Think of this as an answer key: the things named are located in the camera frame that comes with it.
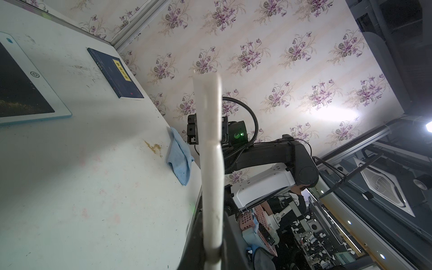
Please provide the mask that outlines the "light blue cloth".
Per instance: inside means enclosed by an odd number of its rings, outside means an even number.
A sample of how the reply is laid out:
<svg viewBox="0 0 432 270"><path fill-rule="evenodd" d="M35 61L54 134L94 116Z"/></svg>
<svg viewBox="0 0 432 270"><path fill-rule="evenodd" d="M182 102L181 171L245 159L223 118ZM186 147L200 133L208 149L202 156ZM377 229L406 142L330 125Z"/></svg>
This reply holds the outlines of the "light blue cloth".
<svg viewBox="0 0 432 270"><path fill-rule="evenodd" d="M179 132L171 127L173 140L167 158L167 164L171 167L174 175L182 186L187 186L191 177L192 162L194 157L191 155L188 144L184 142Z"/></svg>

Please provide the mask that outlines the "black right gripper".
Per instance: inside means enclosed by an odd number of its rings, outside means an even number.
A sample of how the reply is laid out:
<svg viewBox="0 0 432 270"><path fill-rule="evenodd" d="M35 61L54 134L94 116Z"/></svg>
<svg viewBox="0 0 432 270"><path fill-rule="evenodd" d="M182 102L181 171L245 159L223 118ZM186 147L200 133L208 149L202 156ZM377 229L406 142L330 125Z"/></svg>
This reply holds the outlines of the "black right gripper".
<svg viewBox="0 0 432 270"><path fill-rule="evenodd" d="M198 145L198 128L196 114L188 116L187 120L187 143ZM246 125L244 121L228 121L228 117L222 117L222 146L241 146L248 142Z"/></svg>

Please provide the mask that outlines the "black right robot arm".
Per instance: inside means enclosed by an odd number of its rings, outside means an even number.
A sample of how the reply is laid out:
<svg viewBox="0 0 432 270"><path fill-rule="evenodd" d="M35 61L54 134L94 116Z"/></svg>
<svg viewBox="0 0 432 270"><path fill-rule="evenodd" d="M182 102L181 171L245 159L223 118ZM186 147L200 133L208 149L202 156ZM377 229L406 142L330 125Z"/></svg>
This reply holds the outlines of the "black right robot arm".
<svg viewBox="0 0 432 270"><path fill-rule="evenodd" d="M258 119L245 103L232 97L223 97L248 111L254 122L254 133L248 139L243 121L228 121L222 118L222 146L225 173L232 174L242 169L272 164L273 167L246 180L244 184L225 186L224 207L228 214L251 208L276 193L292 188L314 187L319 179L317 165L311 148L307 149L299 139L290 135L270 142L257 142Z"/></svg>

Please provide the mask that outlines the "white drawing tablet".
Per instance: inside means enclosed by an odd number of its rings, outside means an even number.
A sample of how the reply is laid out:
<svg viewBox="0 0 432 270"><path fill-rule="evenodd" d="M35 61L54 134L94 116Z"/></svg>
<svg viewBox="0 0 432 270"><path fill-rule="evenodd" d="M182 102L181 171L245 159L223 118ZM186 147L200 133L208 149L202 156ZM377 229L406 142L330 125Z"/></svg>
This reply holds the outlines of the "white drawing tablet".
<svg viewBox="0 0 432 270"><path fill-rule="evenodd" d="M218 73L193 76L202 180L203 245L206 270L222 268L224 159L222 80Z"/></svg>

